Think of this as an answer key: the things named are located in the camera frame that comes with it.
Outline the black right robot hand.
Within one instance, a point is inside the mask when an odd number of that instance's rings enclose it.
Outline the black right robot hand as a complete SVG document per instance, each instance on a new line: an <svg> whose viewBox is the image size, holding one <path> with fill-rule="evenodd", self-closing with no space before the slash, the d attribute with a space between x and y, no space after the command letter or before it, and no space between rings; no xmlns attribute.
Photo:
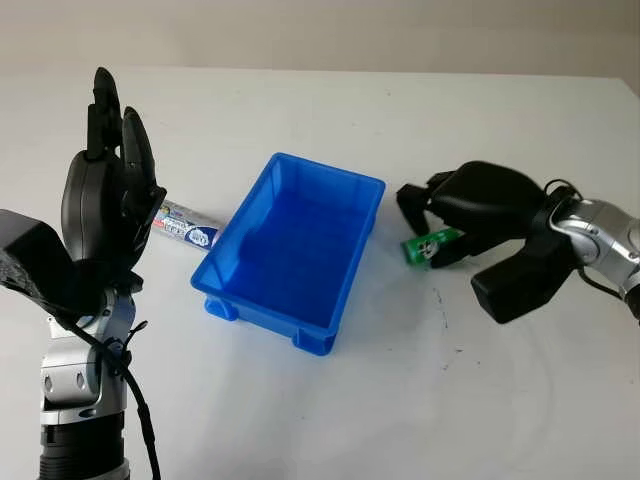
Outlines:
<svg viewBox="0 0 640 480"><path fill-rule="evenodd" d="M430 233L430 212L462 235L439 247L429 260L443 268L527 236L545 193L528 176L508 167L470 161L439 172L424 187L406 184L396 193L404 219L418 237Z"/></svg>

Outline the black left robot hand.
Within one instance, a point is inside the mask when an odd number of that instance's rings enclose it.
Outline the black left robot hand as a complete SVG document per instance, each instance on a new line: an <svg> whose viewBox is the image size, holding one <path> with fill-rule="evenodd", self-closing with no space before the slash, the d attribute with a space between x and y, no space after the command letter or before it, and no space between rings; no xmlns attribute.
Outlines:
<svg viewBox="0 0 640 480"><path fill-rule="evenodd" d="M120 108L116 83L96 70L87 147L69 167L61 207L71 258L105 287L142 290L133 272L167 190L158 185L151 144L137 111Z"/></svg>

